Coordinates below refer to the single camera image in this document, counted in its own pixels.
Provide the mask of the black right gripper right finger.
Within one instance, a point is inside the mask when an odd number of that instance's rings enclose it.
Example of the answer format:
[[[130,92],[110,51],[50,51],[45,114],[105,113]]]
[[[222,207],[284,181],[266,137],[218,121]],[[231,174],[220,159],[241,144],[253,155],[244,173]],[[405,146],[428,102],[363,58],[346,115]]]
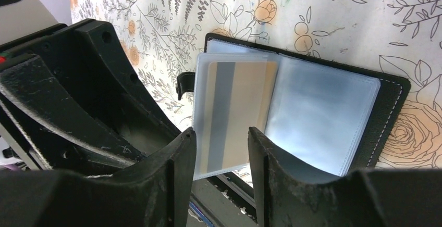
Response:
[[[255,127],[248,149],[259,226],[441,226],[439,169],[359,169],[338,177]]]

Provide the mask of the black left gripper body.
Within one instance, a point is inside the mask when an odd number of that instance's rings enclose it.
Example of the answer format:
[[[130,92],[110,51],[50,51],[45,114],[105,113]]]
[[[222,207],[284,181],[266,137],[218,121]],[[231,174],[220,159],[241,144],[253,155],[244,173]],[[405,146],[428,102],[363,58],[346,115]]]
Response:
[[[67,26],[59,23],[1,45],[1,67],[11,66],[12,59],[22,54],[39,55],[50,72],[61,78],[79,60],[76,47]],[[1,154],[18,158],[30,170],[87,172],[87,159],[80,147],[37,123],[4,95],[1,95],[1,137],[9,144]]]

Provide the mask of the black leather card holder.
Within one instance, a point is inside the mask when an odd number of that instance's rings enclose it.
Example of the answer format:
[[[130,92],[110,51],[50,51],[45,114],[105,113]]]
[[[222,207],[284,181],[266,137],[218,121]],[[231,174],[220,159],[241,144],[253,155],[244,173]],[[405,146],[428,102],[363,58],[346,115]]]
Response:
[[[194,95],[193,178],[249,165],[250,127],[310,182],[373,167],[410,88],[403,77],[208,33],[196,71],[177,79],[179,96]]]

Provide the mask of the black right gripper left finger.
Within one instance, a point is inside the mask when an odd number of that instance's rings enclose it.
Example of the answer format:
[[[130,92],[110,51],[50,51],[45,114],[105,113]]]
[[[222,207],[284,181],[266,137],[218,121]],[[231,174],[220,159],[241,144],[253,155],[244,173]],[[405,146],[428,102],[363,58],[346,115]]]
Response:
[[[1,226],[186,226],[197,152],[193,128],[113,174],[1,173]]]

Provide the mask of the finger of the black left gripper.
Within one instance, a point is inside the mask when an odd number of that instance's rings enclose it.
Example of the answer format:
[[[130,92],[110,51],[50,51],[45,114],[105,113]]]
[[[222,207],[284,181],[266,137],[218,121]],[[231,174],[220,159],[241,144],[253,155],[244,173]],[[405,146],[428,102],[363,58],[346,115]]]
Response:
[[[81,108],[38,55],[23,54],[14,57],[11,66],[1,67],[1,94],[96,160],[125,168],[145,157]]]
[[[82,20],[74,35],[86,57],[90,85],[103,95],[99,105],[106,126],[146,155],[181,133],[139,79],[109,22]]]

